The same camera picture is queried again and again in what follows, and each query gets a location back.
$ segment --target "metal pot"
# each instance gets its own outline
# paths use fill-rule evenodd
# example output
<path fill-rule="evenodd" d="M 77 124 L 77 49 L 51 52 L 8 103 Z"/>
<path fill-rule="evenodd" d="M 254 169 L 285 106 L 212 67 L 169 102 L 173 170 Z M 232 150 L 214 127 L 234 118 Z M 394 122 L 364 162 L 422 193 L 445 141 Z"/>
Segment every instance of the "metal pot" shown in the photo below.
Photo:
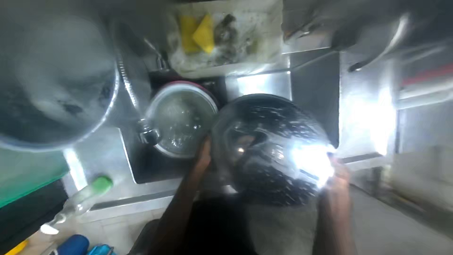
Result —
<path fill-rule="evenodd" d="M 146 140 L 169 157 L 192 158 L 216 114 L 216 103 L 201 86 L 186 81 L 168 83 L 146 111 L 144 120 L 150 127 Z"/>
<path fill-rule="evenodd" d="M 119 87 L 97 12 L 77 1 L 3 4 L 0 146 L 42 152 L 87 137 L 105 121 Z"/>

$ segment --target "floor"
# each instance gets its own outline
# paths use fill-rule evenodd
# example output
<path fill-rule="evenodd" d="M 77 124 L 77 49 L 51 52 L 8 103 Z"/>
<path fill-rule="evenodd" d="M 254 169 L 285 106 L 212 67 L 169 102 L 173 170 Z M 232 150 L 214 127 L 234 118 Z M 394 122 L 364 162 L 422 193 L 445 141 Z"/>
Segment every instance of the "floor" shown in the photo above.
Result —
<path fill-rule="evenodd" d="M 351 189 L 352 224 L 359 255 L 447 255 L 453 240 L 402 212 Z M 143 226 L 160 218 L 164 210 L 148 211 L 90 223 L 66 223 L 57 236 L 36 233 L 22 255 L 40 254 L 50 243 L 61 243 L 72 234 L 85 235 L 91 243 L 107 243 L 118 255 L 129 252 Z M 316 206 L 275 208 L 249 206 L 249 225 L 260 255 L 309 255 L 316 228 Z"/>

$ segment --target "kitchen sink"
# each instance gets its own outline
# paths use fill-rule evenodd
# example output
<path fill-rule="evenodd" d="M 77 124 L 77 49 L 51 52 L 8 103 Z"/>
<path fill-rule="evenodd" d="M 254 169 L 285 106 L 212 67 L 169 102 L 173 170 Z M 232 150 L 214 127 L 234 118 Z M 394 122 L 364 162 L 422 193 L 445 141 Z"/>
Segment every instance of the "kitchen sink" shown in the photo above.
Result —
<path fill-rule="evenodd" d="M 219 109 L 237 97 L 253 93 L 275 94 L 311 112 L 322 124 L 334 147 L 338 146 L 339 54 L 329 49 L 283 55 L 289 67 L 249 76 L 227 76 L 190 80 L 206 88 L 217 99 Z M 149 74 L 155 93 L 164 84 L 181 80 L 174 73 Z M 164 156 L 151 146 L 123 137 L 134 181 L 137 184 L 184 176 L 193 159 Z"/>

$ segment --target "steel bowl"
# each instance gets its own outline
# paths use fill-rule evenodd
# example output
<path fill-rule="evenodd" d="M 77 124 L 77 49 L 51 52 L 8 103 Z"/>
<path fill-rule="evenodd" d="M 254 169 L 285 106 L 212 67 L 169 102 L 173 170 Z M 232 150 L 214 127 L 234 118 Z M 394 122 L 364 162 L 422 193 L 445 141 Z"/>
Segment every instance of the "steel bowl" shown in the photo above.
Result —
<path fill-rule="evenodd" d="M 306 204 L 333 174 L 332 150 L 309 113 L 274 95 L 237 98 L 212 128 L 215 166 L 252 203 Z"/>
<path fill-rule="evenodd" d="M 201 86 L 176 81 L 166 84 L 151 101 L 145 119 L 158 138 L 154 147 L 174 158 L 193 158 L 210 130 L 217 105 Z"/>

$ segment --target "hand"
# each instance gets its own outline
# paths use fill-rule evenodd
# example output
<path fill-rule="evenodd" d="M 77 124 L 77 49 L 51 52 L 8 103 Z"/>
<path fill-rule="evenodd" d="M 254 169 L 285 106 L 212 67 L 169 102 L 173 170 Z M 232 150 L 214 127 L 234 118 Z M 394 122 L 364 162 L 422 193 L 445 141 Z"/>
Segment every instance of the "hand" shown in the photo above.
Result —
<path fill-rule="evenodd" d="M 206 136 L 198 150 L 197 165 L 207 167 L 211 163 L 211 137 Z"/>
<path fill-rule="evenodd" d="M 349 197 L 349 169 L 338 159 L 330 157 L 335 169 L 325 188 L 325 208 L 333 224 L 348 222 L 351 200 Z"/>

